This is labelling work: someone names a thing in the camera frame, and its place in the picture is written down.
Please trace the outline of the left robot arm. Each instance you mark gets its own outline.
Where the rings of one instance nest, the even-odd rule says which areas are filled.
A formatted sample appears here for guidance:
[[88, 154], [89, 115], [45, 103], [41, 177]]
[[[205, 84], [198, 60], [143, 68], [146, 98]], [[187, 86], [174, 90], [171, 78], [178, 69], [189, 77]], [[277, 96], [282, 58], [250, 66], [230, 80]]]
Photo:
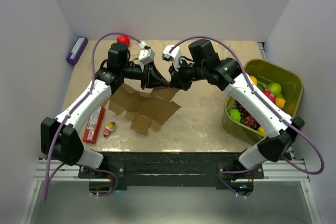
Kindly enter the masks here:
[[126, 44], [112, 44], [107, 59], [93, 72], [93, 80], [85, 91], [55, 118], [46, 117], [42, 121], [41, 151], [47, 155], [47, 161], [54, 158], [70, 166], [90, 167], [97, 178], [108, 174], [109, 165], [103, 162], [103, 155], [84, 147], [79, 133], [93, 112], [123, 85], [125, 79], [139, 80], [142, 89], [169, 86], [154, 65], [152, 49], [145, 46], [140, 54], [149, 57], [147, 64], [132, 62]]

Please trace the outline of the brown cardboard box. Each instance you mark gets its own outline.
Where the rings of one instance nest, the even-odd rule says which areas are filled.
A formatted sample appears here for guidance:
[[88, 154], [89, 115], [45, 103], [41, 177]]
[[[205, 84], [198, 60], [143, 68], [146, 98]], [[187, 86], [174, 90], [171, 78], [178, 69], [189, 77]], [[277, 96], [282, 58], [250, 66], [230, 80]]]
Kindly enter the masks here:
[[111, 96], [108, 109], [116, 115], [125, 114], [131, 121], [131, 129], [148, 135], [149, 129], [159, 131], [164, 123], [176, 113], [181, 106], [172, 101], [179, 92], [177, 88], [154, 88], [150, 93], [137, 91], [128, 84]]

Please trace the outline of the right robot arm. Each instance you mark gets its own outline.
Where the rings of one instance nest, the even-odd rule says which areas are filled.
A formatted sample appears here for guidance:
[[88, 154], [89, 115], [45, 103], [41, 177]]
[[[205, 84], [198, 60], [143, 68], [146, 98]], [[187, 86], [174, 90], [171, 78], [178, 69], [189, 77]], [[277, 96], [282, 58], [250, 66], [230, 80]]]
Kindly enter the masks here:
[[192, 64], [183, 62], [179, 44], [166, 46], [163, 50], [162, 58], [172, 62], [170, 86], [187, 90], [192, 82], [206, 80], [238, 101], [266, 132], [262, 140], [244, 150], [225, 172], [246, 178], [259, 164], [279, 161], [300, 134], [304, 120], [291, 117], [267, 98], [252, 82], [235, 54], [220, 59], [212, 38], [193, 39], [188, 46]]

